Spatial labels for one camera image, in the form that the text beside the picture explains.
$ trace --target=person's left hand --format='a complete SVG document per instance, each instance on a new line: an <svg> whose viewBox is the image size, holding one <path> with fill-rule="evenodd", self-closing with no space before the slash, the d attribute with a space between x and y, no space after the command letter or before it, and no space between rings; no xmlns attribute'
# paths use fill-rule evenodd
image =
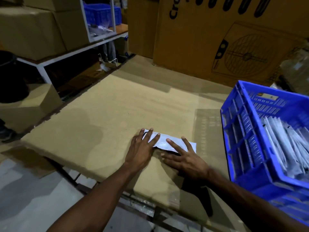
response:
<svg viewBox="0 0 309 232"><path fill-rule="evenodd" d="M143 169L149 163L151 156L154 152L153 146L160 138L160 134L157 134L150 142L149 139L152 135L153 128L151 128L144 139L145 129L141 129L138 135L134 136L129 151L126 155L125 163L132 168L133 171L138 172Z"/></svg>

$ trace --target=fan grille drawing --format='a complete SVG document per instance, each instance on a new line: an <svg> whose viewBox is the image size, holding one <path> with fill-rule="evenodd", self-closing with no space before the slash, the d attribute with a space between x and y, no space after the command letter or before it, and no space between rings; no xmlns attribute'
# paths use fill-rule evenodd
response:
<svg viewBox="0 0 309 232"><path fill-rule="evenodd" d="M262 35L251 34L239 38L226 51L225 66L238 76L263 71L272 58L272 45Z"/></svg>

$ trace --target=gray floor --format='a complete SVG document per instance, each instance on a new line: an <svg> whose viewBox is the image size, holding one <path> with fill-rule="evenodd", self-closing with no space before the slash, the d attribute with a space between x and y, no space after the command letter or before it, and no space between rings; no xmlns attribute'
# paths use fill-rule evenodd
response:
<svg viewBox="0 0 309 232"><path fill-rule="evenodd" d="M77 174L76 171L70 171L73 177ZM84 176L80 176L77 182L88 187L95 184L93 179ZM38 179L27 169L7 159L0 165L0 231L44 232L82 197L57 172ZM173 218L168 218L166 222L184 232L199 231ZM116 208L104 231L166 230L126 210Z"/></svg>

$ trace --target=person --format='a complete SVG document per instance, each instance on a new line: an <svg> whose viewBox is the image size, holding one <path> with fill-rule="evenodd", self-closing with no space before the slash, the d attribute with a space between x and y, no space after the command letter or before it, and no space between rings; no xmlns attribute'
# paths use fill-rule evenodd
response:
<svg viewBox="0 0 309 232"><path fill-rule="evenodd" d="M47 231L102 232L130 180L149 163L153 146L160 138L157 134L150 141L152 132L150 129L142 139L144 129L141 129L133 137L122 166L67 210ZM304 224L221 176L193 151L185 137L182 140L188 151L167 139L180 156L162 153L162 161L212 189L251 231L309 231Z"/></svg>

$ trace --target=blue bin on shelf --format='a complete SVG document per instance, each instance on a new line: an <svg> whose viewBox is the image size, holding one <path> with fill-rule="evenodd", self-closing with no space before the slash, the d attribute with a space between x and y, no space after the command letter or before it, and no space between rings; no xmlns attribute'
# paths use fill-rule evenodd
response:
<svg viewBox="0 0 309 232"><path fill-rule="evenodd" d="M86 20L88 24L96 24L104 27L112 27L112 12L111 6L108 4L84 4L84 10L86 15ZM116 25L121 24L121 8L114 7L115 12L115 23Z"/></svg>
<svg viewBox="0 0 309 232"><path fill-rule="evenodd" d="M238 81L221 108L230 179L309 226L309 183L284 175L264 116L309 129L309 97Z"/></svg>

